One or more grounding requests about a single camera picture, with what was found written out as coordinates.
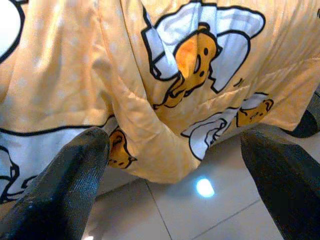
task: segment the tile floor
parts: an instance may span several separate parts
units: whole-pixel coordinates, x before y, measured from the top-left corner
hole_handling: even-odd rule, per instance
[[[301,145],[320,162],[320,133],[297,139],[276,127],[256,128]],[[213,196],[197,192],[201,179],[210,181]],[[178,184],[138,179],[98,197],[82,239],[283,240],[244,164],[239,136],[209,149],[200,167]]]

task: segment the cartoon egg yolk character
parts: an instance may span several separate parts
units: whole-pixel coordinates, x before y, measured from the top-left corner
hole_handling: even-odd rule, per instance
[[[210,63],[217,57],[217,53],[217,39],[209,32],[209,26],[200,25],[173,53],[181,74],[167,91],[163,104],[174,108],[184,97],[201,87],[206,81]]]
[[[133,161],[136,161],[132,157],[127,149],[127,140],[124,133],[116,129],[110,135],[110,160],[108,165],[112,168],[126,169]]]
[[[264,100],[259,106],[252,109],[243,109],[237,113],[237,126],[242,127],[249,124],[258,123],[271,110],[274,101],[271,99]]]

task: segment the tile grout line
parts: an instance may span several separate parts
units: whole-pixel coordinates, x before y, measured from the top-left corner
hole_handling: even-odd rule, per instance
[[[209,232],[210,230],[214,229],[215,227],[219,226],[220,224],[223,224],[224,222],[228,221],[229,219],[233,218],[234,216],[238,215],[239,213],[243,212],[244,210],[250,208],[251,206],[255,205],[256,203],[260,202],[261,199],[258,199],[256,201],[254,201],[253,203],[250,203],[248,206],[246,206],[245,208],[237,211],[236,213],[232,214],[231,216],[227,217],[226,219],[218,222],[216,225],[210,227],[209,229],[205,230],[204,232],[200,233],[199,235],[195,236],[194,238],[192,238],[191,240],[195,240],[196,238],[200,237],[201,235]]]
[[[153,195],[153,193],[152,193],[152,191],[151,191],[151,189],[150,189],[150,187],[149,187],[149,184],[147,183],[147,180],[145,180],[144,182],[145,182],[147,188],[149,189],[149,192],[150,192],[150,194],[151,194],[151,196],[152,196],[152,199],[153,199],[153,201],[154,201],[154,204],[155,204],[156,208],[158,209],[158,212],[159,212],[159,214],[160,214],[160,217],[161,217],[161,219],[162,219],[162,222],[163,222],[163,224],[164,224],[164,227],[165,227],[167,233],[169,234],[170,240],[173,240],[172,237],[171,237],[171,234],[170,234],[170,232],[169,232],[169,230],[168,230],[168,227],[167,227],[167,225],[166,225],[166,223],[165,223],[165,220],[164,220],[164,218],[163,218],[163,216],[162,216],[162,214],[161,214],[161,212],[160,212],[160,209],[159,209],[159,207],[158,207],[158,204],[157,204],[157,202],[156,202],[156,199],[155,199],[155,197],[154,197],[154,195]]]

